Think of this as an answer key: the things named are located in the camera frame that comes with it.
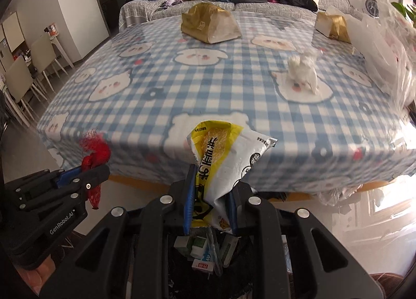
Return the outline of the white tissue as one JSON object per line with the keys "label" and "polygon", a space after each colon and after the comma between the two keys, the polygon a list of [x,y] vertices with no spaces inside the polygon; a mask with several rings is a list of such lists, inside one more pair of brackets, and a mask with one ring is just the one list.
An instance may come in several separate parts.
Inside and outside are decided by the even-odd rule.
{"label": "white tissue", "polygon": [[309,49],[288,58],[288,78],[296,83],[309,86],[314,94],[317,94],[318,91],[316,72],[318,55],[319,52]]}

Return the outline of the black trash bin with liner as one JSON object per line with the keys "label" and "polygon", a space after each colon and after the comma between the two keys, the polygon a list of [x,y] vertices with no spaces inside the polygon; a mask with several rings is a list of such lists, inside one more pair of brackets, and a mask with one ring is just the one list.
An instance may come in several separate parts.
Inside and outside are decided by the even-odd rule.
{"label": "black trash bin with liner", "polygon": [[168,238],[169,298],[251,298],[253,239],[216,229]]}

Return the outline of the small desk fan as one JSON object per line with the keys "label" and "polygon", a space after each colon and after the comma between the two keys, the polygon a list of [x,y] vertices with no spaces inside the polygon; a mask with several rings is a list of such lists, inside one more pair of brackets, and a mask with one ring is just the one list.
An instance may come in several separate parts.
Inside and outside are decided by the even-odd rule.
{"label": "small desk fan", "polygon": [[373,18],[379,17],[379,7],[377,0],[365,0],[364,12]]}

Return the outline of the blue checkered bear tablecloth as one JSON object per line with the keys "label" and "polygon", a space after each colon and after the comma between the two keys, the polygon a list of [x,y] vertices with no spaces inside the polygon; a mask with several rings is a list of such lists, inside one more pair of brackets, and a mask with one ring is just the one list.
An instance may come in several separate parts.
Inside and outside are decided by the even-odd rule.
{"label": "blue checkered bear tablecloth", "polygon": [[[347,43],[311,22],[237,12],[242,37],[207,45],[180,17],[126,29],[89,58],[37,130],[58,165],[82,160],[102,134],[114,175],[170,184],[192,163],[187,135],[229,121],[278,140],[245,176],[259,191],[313,193],[415,173],[415,127],[395,114]],[[288,58],[319,52],[318,91],[288,78]]]}

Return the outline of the yellow snack wrapper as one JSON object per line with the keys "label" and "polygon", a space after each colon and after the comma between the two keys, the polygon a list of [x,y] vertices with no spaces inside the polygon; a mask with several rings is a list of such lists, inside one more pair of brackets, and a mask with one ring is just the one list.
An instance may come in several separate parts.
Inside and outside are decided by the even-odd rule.
{"label": "yellow snack wrapper", "polygon": [[252,169],[277,139],[228,121],[200,122],[187,142],[196,161],[191,226],[232,231],[223,197]]}

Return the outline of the green medicine box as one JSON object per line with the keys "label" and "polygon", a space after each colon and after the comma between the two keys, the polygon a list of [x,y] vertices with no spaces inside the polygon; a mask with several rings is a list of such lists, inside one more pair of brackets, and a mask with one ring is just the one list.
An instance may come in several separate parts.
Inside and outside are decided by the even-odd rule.
{"label": "green medicine box", "polygon": [[207,239],[202,236],[178,236],[173,247],[183,255],[201,259],[207,249]]}

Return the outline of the green houseplant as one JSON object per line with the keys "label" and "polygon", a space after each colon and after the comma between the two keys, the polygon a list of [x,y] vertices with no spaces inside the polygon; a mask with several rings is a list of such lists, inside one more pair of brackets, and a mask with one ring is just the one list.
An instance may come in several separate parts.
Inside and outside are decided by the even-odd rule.
{"label": "green houseplant", "polygon": [[406,19],[408,18],[413,27],[416,27],[416,6],[412,5],[403,5],[402,3],[392,2],[391,3]]}

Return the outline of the large gold paper bag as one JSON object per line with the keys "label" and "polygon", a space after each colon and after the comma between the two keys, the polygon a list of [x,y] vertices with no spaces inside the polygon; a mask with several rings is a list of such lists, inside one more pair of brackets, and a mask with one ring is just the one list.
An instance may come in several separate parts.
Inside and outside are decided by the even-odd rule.
{"label": "large gold paper bag", "polygon": [[198,3],[182,13],[180,30],[206,44],[241,38],[241,29],[231,12],[212,3]]}

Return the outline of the small gold tissue pack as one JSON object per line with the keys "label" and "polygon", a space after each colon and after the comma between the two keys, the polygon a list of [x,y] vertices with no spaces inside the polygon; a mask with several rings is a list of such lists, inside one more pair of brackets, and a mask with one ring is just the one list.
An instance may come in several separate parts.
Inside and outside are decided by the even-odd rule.
{"label": "small gold tissue pack", "polygon": [[351,43],[346,19],[341,14],[328,15],[325,12],[318,12],[315,29],[329,39]]}

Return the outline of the white dining chair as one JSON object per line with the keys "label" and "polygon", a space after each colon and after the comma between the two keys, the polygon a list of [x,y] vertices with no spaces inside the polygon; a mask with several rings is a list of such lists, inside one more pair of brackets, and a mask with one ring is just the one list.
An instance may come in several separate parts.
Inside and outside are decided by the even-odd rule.
{"label": "white dining chair", "polygon": [[53,92],[55,92],[48,78],[47,68],[49,66],[52,66],[57,77],[60,77],[60,75],[58,74],[58,71],[55,70],[55,67],[54,67],[54,65],[57,64],[67,76],[69,76],[69,74],[63,68],[60,62],[57,60],[57,56],[55,54],[53,45],[51,43],[50,35],[48,33],[43,33],[43,35],[39,37],[31,45],[30,53],[31,53],[31,60],[32,60],[33,66],[36,68],[37,72],[44,77],[50,89]]}

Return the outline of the clear plastic bag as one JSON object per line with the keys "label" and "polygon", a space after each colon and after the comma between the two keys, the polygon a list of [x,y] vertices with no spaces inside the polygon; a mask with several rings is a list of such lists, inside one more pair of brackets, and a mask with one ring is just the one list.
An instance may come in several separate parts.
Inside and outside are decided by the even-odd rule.
{"label": "clear plastic bag", "polygon": [[415,100],[415,27],[388,0],[376,5],[377,18],[345,15],[346,28],[369,77],[399,113]]}

